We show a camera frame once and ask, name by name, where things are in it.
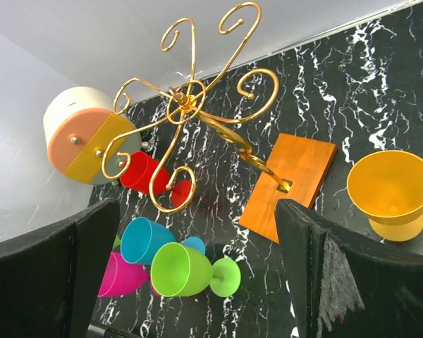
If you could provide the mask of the red wine glass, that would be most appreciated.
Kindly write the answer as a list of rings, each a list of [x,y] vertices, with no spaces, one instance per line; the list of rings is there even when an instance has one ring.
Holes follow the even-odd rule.
[[[130,166],[121,176],[120,181],[124,187],[133,189],[143,194],[149,194],[149,181],[159,162],[143,151],[138,151],[131,156]],[[166,185],[171,175],[162,167],[154,182],[154,194],[167,192]],[[180,181],[171,191],[171,203],[179,207],[188,197],[191,182]]]

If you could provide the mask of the blue wine glass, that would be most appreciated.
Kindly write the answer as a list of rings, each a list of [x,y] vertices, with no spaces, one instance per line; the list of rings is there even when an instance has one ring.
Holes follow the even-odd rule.
[[[121,238],[121,255],[126,263],[174,264],[184,257],[185,248],[200,253],[200,262],[204,265],[205,245],[199,237],[176,241],[172,231],[147,218],[132,220]]]

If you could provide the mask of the pink wine glass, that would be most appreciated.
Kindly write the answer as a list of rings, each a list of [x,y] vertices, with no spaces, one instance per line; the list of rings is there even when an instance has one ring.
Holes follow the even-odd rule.
[[[112,251],[99,288],[98,297],[114,297],[130,294],[148,282],[152,293],[160,296],[153,287],[144,266],[127,263],[120,253]]]

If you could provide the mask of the wooden rack base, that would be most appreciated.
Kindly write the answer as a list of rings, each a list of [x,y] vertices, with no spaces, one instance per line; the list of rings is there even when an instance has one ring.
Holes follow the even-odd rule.
[[[252,190],[239,224],[278,243],[274,211],[281,199],[311,208],[336,155],[335,144],[280,134],[268,157],[274,172],[262,173]]]

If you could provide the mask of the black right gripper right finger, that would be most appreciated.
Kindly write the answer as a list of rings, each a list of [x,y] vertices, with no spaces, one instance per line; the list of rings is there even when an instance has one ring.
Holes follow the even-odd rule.
[[[423,337],[423,255],[291,199],[274,216],[301,337]]]

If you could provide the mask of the orange wine glass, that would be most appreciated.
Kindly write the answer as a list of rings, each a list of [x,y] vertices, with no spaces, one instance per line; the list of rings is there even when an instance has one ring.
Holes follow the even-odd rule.
[[[385,150],[360,159],[347,178],[348,196],[375,233],[391,242],[423,230],[423,159]]]

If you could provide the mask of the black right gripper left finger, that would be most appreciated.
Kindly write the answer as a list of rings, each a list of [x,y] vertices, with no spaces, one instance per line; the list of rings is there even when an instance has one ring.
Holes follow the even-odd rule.
[[[0,242],[0,337],[85,337],[119,223],[105,199]]]

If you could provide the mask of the white drum with coloured lid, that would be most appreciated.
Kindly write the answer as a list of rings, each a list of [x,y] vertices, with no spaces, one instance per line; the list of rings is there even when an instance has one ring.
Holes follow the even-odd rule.
[[[109,183],[102,158],[110,141],[135,129],[113,100],[91,87],[71,87],[49,104],[43,117],[47,155],[53,167],[83,184]]]

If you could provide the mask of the green wine glass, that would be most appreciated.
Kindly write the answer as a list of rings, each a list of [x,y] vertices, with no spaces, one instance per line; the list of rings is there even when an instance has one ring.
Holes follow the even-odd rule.
[[[231,258],[212,263],[197,249],[170,242],[155,254],[150,279],[154,290],[164,297],[194,296],[209,287],[226,298],[237,292],[241,272]]]
[[[115,249],[117,246],[121,245],[121,240],[118,236],[115,236],[115,240],[114,240],[114,244],[113,244],[113,248]]]

